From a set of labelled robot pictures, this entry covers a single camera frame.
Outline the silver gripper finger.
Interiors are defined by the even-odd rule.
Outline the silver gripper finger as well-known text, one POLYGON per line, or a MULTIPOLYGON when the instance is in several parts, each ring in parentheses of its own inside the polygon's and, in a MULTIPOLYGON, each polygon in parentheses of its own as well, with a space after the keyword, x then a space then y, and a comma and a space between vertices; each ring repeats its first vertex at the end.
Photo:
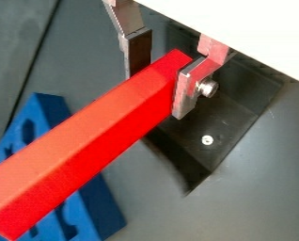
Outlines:
POLYGON ((135 0, 101 0, 117 31, 119 48, 124 55, 125 77, 151 64, 152 30, 144 26, 135 0))

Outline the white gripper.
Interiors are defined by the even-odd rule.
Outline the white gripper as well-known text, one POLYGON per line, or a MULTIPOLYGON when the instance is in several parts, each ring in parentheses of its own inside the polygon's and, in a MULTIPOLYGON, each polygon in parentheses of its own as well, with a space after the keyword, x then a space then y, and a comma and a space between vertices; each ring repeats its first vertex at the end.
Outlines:
POLYGON ((177 74, 177 120, 195 108, 200 95, 215 94, 219 84, 209 75, 224 65, 228 46, 299 81, 299 0, 136 1, 203 33, 201 56, 177 74))

